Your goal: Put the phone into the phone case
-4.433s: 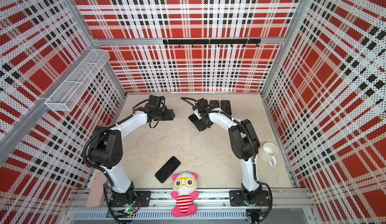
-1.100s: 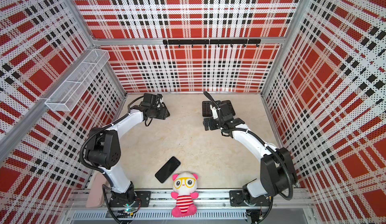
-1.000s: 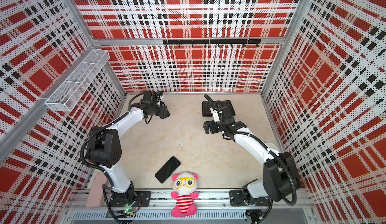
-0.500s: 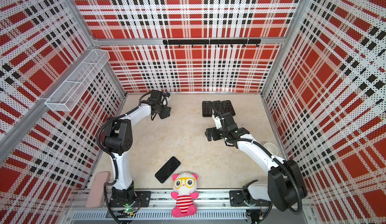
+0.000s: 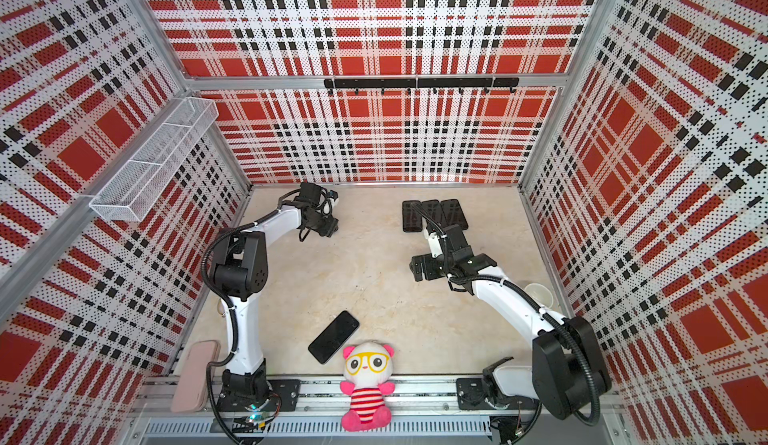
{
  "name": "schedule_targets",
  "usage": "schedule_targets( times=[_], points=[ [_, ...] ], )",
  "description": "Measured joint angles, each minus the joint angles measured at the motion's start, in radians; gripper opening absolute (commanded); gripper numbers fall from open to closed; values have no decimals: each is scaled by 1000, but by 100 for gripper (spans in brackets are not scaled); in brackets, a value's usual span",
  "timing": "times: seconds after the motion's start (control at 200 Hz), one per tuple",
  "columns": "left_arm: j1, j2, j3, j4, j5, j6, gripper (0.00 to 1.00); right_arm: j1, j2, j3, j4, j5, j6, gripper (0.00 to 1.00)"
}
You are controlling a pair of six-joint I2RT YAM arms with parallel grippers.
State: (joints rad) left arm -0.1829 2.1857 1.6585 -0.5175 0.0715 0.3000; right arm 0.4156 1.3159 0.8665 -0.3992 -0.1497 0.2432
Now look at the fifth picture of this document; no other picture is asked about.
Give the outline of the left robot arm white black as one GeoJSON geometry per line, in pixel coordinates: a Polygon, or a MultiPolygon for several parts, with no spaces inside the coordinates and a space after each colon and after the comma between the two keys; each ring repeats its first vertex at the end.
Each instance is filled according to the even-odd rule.
{"type": "Polygon", "coordinates": [[[265,372],[265,357],[259,339],[259,295],[269,277],[268,248],[295,230],[329,237],[338,230],[333,216],[336,198],[313,206],[293,200],[267,215],[229,228],[208,245],[201,262],[205,285],[217,295],[227,313],[230,351],[219,363],[224,375],[242,380],[265,372]]]}

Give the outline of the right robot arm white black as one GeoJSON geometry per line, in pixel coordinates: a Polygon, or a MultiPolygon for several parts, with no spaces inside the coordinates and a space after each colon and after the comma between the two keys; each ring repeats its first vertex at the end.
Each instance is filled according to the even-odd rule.
{"type": "Polygon", "coordinates": [[[485,254],[444,262],[429,254],[411,258],[417,282],[446,279],[449,288],[490,305],[531,347],[531,363],[503,358],[483,370],[483,393],[492,406],[514,398],[532,399],[554,417],[576,417],[595,426],[601,396],[612,384],[596,333],[581,318],[568,318],[536,301],[485,254]]]}

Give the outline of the white-edged phone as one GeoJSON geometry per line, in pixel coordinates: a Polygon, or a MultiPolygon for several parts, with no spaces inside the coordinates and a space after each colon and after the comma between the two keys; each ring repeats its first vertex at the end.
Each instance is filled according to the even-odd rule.
{"type": "Polygon", "coordinates": [[[458,199],[446,199],[440,202],[442,225],[445,227],[457,225],[462,230],[469,228],[461,203],[458,199]]]}

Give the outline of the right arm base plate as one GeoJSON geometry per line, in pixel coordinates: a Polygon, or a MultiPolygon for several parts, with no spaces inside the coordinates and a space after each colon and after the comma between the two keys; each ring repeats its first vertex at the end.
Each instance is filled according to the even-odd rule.
{"type": "Polygon", "coordinates": [[[534,411],[538,401],[524,396],[506,396],[484,378],[456,380],[458,407],[462,411],[534,411]]]}

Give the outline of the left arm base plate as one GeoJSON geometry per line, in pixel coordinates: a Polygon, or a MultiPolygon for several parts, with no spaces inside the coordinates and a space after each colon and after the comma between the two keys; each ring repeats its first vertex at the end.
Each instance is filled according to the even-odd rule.
{"type": "Polygon", "coordinates": [[[279,412],[292,412],[296,409],[301,381],[298,379],[269,378],[263,384],[258,384],[255,394],[238,394],[229,388],[224,388],[216,405],[221,412],[274,412],[278,406],[279,412]]]}

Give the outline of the black phone case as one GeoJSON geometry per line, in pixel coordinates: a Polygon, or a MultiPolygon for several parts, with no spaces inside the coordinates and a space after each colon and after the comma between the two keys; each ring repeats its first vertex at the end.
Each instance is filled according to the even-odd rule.
{"type": "Polygon", "coordinates": [[[441,202],[438,199],[430,199],[421,202],[421,208],[424,213],[429,217],[427,220],[427,228],[434,230],[434,223],[443,226],[444,214],[442,211],[441,202]]]}
{"type": "Polygon", "coordinates": [[[419,233],[423,230],[423,217],[419,213],[421,202],[419,200],[404,200],[402,202],[402,231],[405,233],[419,233]]]}

